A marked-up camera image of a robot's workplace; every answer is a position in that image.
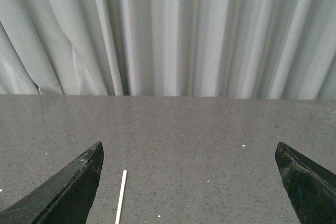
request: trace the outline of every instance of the white rod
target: white rod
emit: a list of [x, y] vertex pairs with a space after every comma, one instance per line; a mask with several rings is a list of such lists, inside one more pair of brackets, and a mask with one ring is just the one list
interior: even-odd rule
[[118, 208], [117, 208], [117, 217], [115, 219], [116, 220], [115, 224], [119, 224], [119, 222], [120, 222], [122, 200], [124, 198], [124, 191], [125, 191], [125, 184], [126, 184], [126, 176], [127, 176], [127, 170], [124, 170], [124, 172], [122, 173], [122, 181], [121, 181], [119, 202], [118, 202]]

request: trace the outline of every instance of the speckled surface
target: speckled surface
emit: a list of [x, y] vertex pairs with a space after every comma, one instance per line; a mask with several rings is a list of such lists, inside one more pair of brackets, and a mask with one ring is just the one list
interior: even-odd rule
[[121, 224], [299, 223], [277, 143], [335, 173], [335, 124], [336, 102], [0, 95], [0, 210], [102, 141], [88, 224], [114, 223], [124, 169]]

